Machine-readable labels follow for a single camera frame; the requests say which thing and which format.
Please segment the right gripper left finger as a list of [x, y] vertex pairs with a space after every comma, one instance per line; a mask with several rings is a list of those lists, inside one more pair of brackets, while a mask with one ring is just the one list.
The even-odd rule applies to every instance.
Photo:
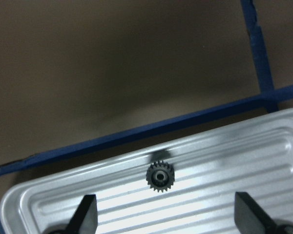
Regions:
[[66, 234], [95, 234], [98, 227], [96, 195], [85, 195], [65, 229]]

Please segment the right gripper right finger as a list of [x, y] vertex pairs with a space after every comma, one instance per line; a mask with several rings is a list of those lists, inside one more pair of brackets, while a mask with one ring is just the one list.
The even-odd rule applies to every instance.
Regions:
[[241, 234], [279, 234], [279, 226], [247, 193], [236, 192], [234, 222]]

